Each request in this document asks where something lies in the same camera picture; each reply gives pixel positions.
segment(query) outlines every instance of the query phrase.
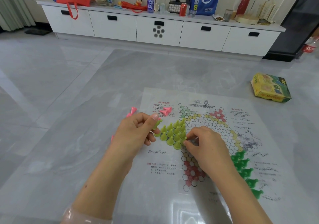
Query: drawer handle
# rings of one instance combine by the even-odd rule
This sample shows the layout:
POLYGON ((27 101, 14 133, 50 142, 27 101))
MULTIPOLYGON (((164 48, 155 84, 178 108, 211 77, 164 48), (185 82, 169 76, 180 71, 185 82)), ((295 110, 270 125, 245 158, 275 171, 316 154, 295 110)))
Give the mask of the drawer handle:
POLYGON ((202 26, 201 30, 210 31, 212 28, 207 26, 202 26))
POLYGON ((258 37, 259 33, 258 33, 258 32, 249 32, 248 35, 249 35, 249 36, 258 37))
POLYGON ((154 21, 154 25, 164 26, 163 21, 154 21))
POLYGON ((68 10, 61 10, 61 13, 63 15, 70 15, 70 12, 68 10))
POLYGON ((107 16, 107 19, 108 19, 108 20, 117 21, 117 16, 110 16, 110 15, 108 15, 108 16, 107 16))

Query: red bag handle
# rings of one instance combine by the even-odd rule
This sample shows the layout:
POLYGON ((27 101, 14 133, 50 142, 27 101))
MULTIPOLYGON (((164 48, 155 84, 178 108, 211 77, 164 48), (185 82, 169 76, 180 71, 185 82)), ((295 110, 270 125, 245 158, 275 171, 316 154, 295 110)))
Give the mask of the red bag handle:
POLYGON ((76 2, 74 3, 75 9, 77 10, 77 13, 78 13, 78 15, 77 15, 75 18, 73 17, 73 14, 72 14, 72 11, 71 11, 71 8, 70 8, 70 5, 69 5, 68 2, 66 3, 66 5, 68 6, 68 9, 69 9, 69 13, 70 13, 71 18, 73 18, 74 20, 78 19, 78 17, 79 17, 79 11, 78 11, 77 3, 76 3, 76 2))

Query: right hand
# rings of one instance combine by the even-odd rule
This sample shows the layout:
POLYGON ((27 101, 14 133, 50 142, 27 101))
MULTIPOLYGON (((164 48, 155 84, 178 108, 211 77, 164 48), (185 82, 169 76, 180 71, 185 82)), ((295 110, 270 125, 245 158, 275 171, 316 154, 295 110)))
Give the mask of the right hand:
POLYGON ((195 127, 187 135, 188 140, 198 137, 199 145, 184 141, 187 150, 197 159, 199 166, 215 182, 226 172, 236 169, 227 146, 218 133, 206 126, 195 127))

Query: drawer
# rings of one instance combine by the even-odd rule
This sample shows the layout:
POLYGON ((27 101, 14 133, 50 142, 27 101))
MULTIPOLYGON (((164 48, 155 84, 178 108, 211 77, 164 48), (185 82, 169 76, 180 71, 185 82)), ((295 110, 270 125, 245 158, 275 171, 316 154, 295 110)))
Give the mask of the drawer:
POLYGON ((280 32, 232 27, 224 52, 265 56, 280 32))
POLYGON ((136 18, 133 15, 90 11, 95 37, 136 41, 136 18))
POLYGON ((136 16, 138 42, 178 46, 183 21, 136 16))
POLYGON ((229 26, 184 22, 179 46, 221 51, 229 26))
MULTIPOLYGON (((45 5, 43 5, 42 8, 53 32, 94 36, 88 10, 79 9, 79 17, 77 20, 74 20, 70 17, 70 15, 66 15, 69 13, 68 8, 45 5)), ((75 9, 71 10, 75 17, 77 15, 77 11, 75 9)))

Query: green curtain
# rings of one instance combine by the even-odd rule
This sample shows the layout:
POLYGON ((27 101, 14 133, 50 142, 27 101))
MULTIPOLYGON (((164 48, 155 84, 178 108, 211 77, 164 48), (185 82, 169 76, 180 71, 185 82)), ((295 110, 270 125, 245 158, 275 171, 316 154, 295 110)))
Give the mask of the green curtain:
POLYGON ((7 31, 35 25, 23 0, 0 0, 0 26, 7 31))

